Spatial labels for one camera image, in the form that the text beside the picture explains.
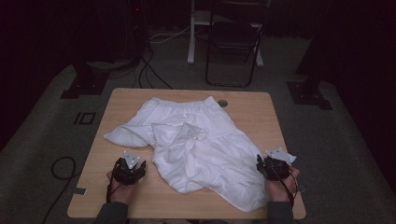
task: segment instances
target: hand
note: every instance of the hand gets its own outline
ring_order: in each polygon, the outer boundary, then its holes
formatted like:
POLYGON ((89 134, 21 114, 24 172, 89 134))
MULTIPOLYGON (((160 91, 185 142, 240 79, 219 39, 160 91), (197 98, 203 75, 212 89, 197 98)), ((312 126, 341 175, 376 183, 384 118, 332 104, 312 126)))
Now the hand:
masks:
MULTIPOLYGON (((107 173, 107 178, 108 180, 111 179, 111 171, 107 173)), ((111 183, 111 191, 114 189, 116 190, 110 195, 110 202, 126 203, 129 205, 129 203, 132 201, 132 198, 134 197, 137 184, 138 182, 134 185, 125 186, 113 178, 113 182, 111 183)))
MULTIPOLYGON (((300 171, 292 166, 289 166, 291 174, 297 178, 300 174, 300 171)), ((294 183, 294 179, 291 175, 289 175, 286 179, 283 179, 286 187, 288 187, 290 193, 294 194, 297 191, 296 184, 294 183)), ((289 202, 289 195, 285 190, 285 187, 280 183, 280 181, 272 181, 265 180, 265 187, 268 192, 268 196, 270 197, 270 201, 272 202, 289 202)))

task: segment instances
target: tabletop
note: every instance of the tabletop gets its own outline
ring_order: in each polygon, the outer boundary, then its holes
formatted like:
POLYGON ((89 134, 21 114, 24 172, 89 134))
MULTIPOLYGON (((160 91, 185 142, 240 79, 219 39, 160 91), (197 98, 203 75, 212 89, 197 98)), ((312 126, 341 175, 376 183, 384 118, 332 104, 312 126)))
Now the tabletop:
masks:
MULTIPOLYGON (((85 194, 74 194, 68 208, 70 217, 96 217, 106 202, 106 173, 122 157, 123 151, 147 161, 146 176, 139 183, 129 218, 184 218, 184 219, 259 219, 266 217, 266 206, 252 212, 236 209, 210 189, 191 193, 179 193, 159 175, 151 162, 152 147, 130 148, 115 145, 103 136, 126 123, 146 101, 158 97, 175 102, 202 101, 213 96, 216 101, 225 100, 223 107, 237 128, 243 131, 256 146, 265 150, 282 147, 287 150, 280 130, 271 96, 266 92, 251 91, 185 91, 115 89, 109 99, 92 148, 83 168, 77 187, 85 194)), ((298 193, 293 207, 294 217, 305 216, 304 203, 298 193)))

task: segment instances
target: white cloth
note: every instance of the white cloth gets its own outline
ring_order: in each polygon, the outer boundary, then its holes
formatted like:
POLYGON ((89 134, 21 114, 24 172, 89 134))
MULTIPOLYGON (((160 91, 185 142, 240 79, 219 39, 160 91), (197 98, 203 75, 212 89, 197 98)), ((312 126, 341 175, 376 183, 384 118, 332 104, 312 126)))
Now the white cloth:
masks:
POLYGON ((153 146, 161 177, 179 192, 209 188, 245 212, 267 203, 256 169, 261 152, 213 97, 188 103, 153 98, 105 138, 127 147, 153 146))

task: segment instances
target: black chair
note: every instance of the black chair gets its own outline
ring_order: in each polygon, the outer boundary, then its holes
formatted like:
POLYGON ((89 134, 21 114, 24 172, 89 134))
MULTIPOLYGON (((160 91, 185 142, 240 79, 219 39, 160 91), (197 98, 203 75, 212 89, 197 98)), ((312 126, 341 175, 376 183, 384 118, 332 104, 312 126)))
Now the black chair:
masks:
POLYGON ((209 85, 246 87, 253 78, 263 26, 268 20, 268 6, 264 1, 220 1, 210 9, 209 37, 206 52, 205 80, 209 85), (247 56, 253 52, 248 81, 243 84, 218 83, 209 80, 209 61, 212 47, 243 50, 247 56))

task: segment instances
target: white tag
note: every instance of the white tag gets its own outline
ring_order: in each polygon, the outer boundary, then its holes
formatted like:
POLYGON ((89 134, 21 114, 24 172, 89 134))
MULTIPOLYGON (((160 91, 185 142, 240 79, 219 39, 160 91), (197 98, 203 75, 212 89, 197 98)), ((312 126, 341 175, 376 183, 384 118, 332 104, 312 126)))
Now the white tag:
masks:
POLYGON ((271 157, 272 159, 277 159, 280 161, 285 161, 292 163, 296 160, 297 157, 291 156, 289 153, 287 153, 285 150, 283 150, 282 147, 279 149, 274 149, 274 150, 265 150, 265 154, 267 156, 271 157))
POLYGON ((128 152, 124 151, 124 159, 126 160, 126 163, 128 164, 128 168, 132 169, 134 166, 137 164, 139 161, 139 157, 136 157, 134 155, 129 154, 128 152))

